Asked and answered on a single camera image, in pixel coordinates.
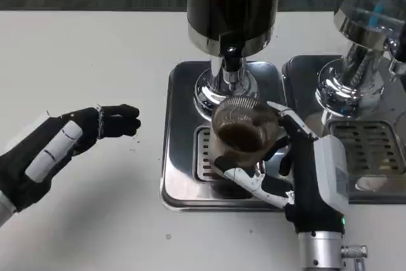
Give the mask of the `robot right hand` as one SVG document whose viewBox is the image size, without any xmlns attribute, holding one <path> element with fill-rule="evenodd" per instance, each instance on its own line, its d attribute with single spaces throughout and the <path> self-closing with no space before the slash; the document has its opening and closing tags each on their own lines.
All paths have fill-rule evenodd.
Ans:
<svg viewBox="0 0 406 271">
<path fill-rule="evenodd" d="M 318 136 L 284 105 L 232 97 L 213 113 L 209 148 L 223 178 L 282 209 L 298 234 L 344 234 L 348 171 L 337 137 Z"/>
</svg>

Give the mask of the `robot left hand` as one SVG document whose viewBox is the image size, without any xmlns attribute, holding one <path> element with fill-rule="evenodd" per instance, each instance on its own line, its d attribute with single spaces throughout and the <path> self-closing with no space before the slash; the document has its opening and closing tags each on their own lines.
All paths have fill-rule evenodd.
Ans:
<svg viewBox="0 0 406 271">
<path fill-rule="evenodd" d="M 1 155 L 1 197 L 21 212 L 40 201 L 73 157 L 98 140 L 134 136 L 140 111 L 126 104 L 95 106 L 46 116 L 27 136 Z"/>
</svg>

